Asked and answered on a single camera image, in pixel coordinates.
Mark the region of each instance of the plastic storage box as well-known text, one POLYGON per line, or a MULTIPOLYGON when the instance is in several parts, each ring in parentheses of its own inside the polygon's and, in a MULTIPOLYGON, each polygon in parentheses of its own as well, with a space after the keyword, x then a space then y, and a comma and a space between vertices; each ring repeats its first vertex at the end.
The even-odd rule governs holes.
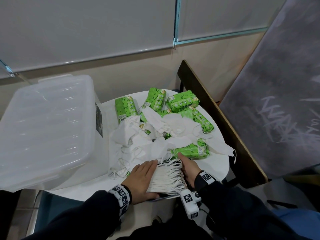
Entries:
POLYGON ((90 76, 17 90, 0 121, 0 190, 61 189, 106 174, 106 128, 90 76))

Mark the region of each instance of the black pants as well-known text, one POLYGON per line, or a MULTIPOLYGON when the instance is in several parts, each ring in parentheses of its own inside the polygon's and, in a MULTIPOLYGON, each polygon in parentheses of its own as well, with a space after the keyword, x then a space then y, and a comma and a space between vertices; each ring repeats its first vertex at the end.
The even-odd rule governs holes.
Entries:
POLYGON ((174 210, 173 216, 165 223, 152 226, 145 226, 136 229, 129 238, 133 239, 201 239, 207 240, 212 237, 194 220, 189 220, 183 206, 179 206, 174 210))

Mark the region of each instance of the beige wall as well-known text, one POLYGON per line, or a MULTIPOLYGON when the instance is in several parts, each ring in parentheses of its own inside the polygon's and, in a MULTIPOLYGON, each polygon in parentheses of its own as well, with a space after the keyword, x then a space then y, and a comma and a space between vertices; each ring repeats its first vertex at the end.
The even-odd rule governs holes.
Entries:
MULTIPOLYGON (((39 78, 60 74, 87 74, 94 82, 101 102, 129 93, 178 88, 177 71, 185 59, 202 80, 215 101, 226 94, 246 63, 262 33, 228 39, 180 45, 173 49, 151 51, 103 60, 45 68, 23 75, 36 83, 39 78)), ((19 78, 0 80, 0 116, 4 113, 14 92, 26 82, 19 78)))

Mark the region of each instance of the floor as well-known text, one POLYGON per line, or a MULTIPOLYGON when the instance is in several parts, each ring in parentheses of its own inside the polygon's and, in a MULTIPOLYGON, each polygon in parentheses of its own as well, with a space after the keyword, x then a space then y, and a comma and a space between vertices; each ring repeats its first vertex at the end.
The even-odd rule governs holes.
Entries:
MULTIPOLYGON (((229 181, 233 178, 234 174, 230 170, 226 179, 229 181)), ((273 206, 267 203, 267 199, 294 204, 302 209, 316 210, 301 190, 286 183, 282 178, 254 188, 242 189, 259 197, 269 209, 273 209, 273 206)), ((135 229, 151 225, 153 218, 157 215, 163 222, 166 222, 172 216, 174 202, 174 199, 170 199, 153 203, 144 202, 138 205, 131 205, 128 212, 124 215, 121 229, 117 230, 113 236, 108 238, 108 240, 129 236, 135 229)), ((202 205, 201 208, 206 212, 209 211, 205 205, 202 205)), ((214 233, 206 226, 205 212, 200 211, 199 217, 195 219, 195 222, 198 226, 201 226, 209 234, 214 236, 214 233)))

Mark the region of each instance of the wristband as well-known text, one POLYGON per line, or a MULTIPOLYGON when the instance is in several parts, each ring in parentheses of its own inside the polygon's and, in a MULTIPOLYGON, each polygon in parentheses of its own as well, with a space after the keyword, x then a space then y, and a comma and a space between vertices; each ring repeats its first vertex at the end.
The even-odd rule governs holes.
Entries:
POLYGON ((216 179, 206 171, 200 171, 194 180, 194 188, 199 192, 205 186, 212 184, 216 179))
POLYGON ((109 190, 108 193, 113 194, 118 200, 120 207, 119 216, 125 214, 132 202, 131 192, 128 187, 125 185, 117 185, 109 190))

